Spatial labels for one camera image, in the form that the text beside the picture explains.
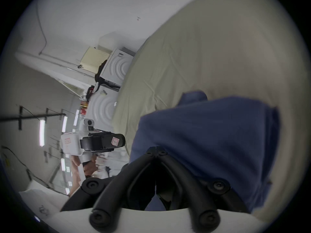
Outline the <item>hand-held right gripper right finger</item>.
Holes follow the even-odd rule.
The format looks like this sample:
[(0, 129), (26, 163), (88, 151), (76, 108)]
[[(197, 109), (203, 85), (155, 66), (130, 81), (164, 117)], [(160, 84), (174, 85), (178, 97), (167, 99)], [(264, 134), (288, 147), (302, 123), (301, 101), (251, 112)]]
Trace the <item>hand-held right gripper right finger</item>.
[(157, 160), (182, 189), (192, 228), (195, 232), (212, 232), (221, 222), (218, 209), (250, 214), (243, 200), (223, 178), (195, 177), (183, 164), (173, 158), (163, 147), (156, 148)]

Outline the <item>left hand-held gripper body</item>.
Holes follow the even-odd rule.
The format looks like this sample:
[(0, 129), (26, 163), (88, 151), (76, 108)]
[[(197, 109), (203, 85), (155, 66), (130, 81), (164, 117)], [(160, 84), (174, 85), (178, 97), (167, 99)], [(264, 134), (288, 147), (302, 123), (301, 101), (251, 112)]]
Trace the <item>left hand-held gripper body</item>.
[[(85, 165), (91, 161), (91, 157), (95, 154), (89, 151), (84, 151), (81, 148), (81, 139), (87, 136), (89, 133), (95, 133), (95, 122), (93, 119), (85, 118), (82, 120), (79, 126), (79, 130), (71, 133), (64, 133), (61, 135), (60, 143), (61, 149), (65, 154), (78, 156), (80, 162)], [(79, 170), (80, 179), (87, 179), (91, 176), (85, 176), (83, 168)]]

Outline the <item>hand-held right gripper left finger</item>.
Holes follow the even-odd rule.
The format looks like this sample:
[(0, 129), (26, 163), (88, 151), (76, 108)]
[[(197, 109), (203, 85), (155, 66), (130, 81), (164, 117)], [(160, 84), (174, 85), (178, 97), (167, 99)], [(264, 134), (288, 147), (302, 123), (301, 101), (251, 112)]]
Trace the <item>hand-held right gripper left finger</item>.
[(89, 177), (61, 208), (61, 212), (91, 208), (90, 225), (99, 232), (110, 232), (116, 228), (119, 210), (128, 188), (155, 160), (152, 152), (146, 152), (127, 164), (114, 177), (99, 179)]

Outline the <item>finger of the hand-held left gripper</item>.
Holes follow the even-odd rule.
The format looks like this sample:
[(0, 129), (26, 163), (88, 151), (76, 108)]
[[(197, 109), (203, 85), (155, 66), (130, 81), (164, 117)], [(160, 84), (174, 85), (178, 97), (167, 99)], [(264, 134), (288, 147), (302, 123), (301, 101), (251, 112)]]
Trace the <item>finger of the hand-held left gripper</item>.
[(111, 132), (89, 133), (81, 139), (81, 148), (92, 153), (111, 152), (116, 148), (124, 147), (126, 139), (123, 134)]

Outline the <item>person's left hand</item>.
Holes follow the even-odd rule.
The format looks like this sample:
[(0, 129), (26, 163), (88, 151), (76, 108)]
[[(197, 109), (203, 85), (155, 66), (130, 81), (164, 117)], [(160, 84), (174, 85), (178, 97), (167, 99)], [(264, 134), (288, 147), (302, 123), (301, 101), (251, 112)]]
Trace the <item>person's left hand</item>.
[(81, 168), (83, 168), (83, 172), (85, 176), (92, 176), (95, 171), (98, 170), (97, 166), (96, 166), (96, 159), (97, 156), (93, 155), (91, 157), (91, 161), (87, 162), (85, 165), (83, 165), (80, 162), (80, 159), (78, 156), (70, 156), (70, 161), (71, 161), (71, 172), (72, 172), (72, 178), (74, 180), (80, 180), (80, 174), (79, 174), (79, 170)]

